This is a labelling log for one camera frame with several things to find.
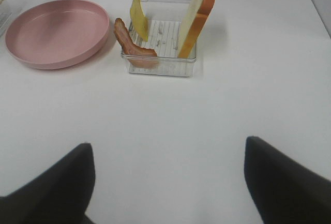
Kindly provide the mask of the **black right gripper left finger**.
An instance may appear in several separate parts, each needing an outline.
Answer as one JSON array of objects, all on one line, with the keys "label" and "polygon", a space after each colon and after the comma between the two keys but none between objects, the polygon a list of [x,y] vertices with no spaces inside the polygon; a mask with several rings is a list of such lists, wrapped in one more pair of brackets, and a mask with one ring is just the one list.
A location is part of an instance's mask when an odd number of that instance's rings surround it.
[{"label": "black right gripper left finger", "polygon": [[91,144],[82,143],[38,177],[1,197],[1,223],[92,223],[95,186]]}]

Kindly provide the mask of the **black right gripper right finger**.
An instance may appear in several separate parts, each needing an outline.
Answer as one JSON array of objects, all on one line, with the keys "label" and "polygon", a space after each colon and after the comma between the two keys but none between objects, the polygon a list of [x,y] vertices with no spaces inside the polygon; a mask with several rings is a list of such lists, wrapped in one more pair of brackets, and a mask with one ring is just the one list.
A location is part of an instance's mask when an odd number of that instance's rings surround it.
[{"label": "black right gripper right finger", "polygon": [[264,223],[330,223],[330,181],[259,137],[246,139],[244,177]]}]

